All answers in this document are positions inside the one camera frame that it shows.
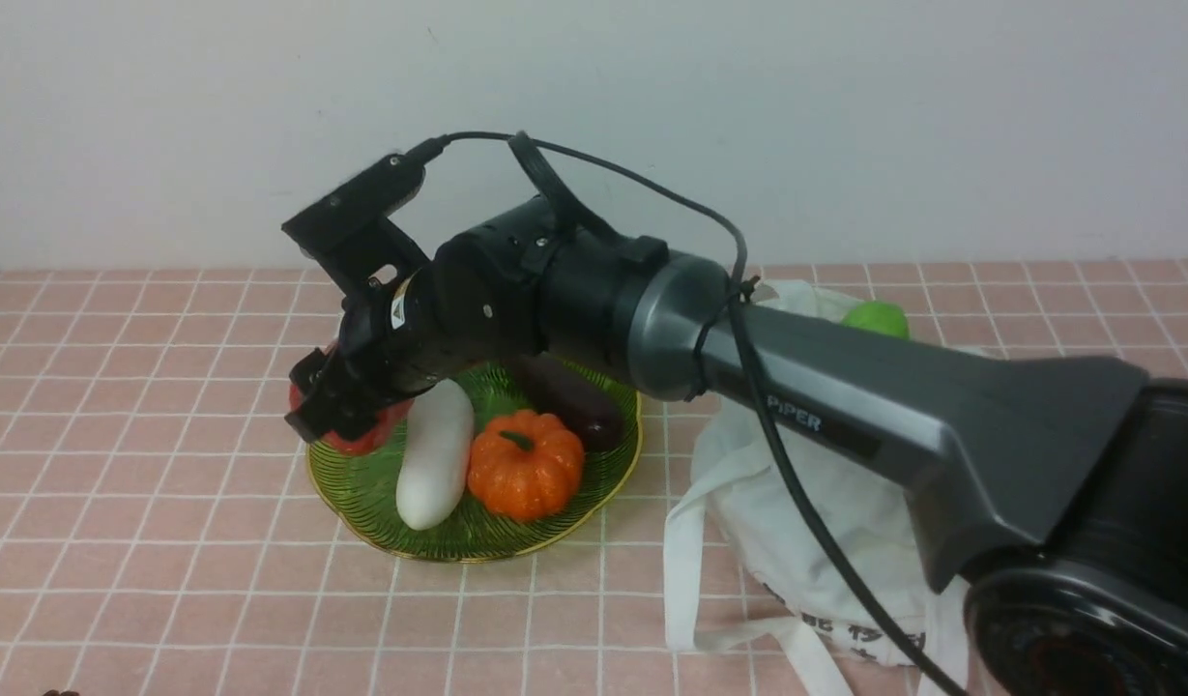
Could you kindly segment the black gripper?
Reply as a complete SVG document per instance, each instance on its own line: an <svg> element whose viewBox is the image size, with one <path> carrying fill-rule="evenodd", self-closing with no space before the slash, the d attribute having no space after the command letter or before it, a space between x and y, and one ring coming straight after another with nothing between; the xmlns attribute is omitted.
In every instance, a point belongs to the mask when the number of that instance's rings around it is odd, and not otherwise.
<svg viewBox="0 0 1188 696"><path fill-rule="evenodd" d="M373 396L402 401L459 373L432 274L412 274L343 304L337 342L350 375Z"/></svg>

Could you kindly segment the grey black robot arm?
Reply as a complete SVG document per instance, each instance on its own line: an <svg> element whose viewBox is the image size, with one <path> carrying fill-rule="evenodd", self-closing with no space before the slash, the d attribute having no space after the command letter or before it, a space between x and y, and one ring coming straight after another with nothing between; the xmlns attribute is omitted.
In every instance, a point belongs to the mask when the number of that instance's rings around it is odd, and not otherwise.
<svg viewBox="0 0 1188 696"><path fill-rule="evenodd" d="M1013 695L1188 695L1188 380L1107 356L1000 361L748 303L704 257L536 195L426 257L390 204L283 232L343 291L293 366L303 439L546 352L659 400L716 392L902 486L934 590Z"/></svg>

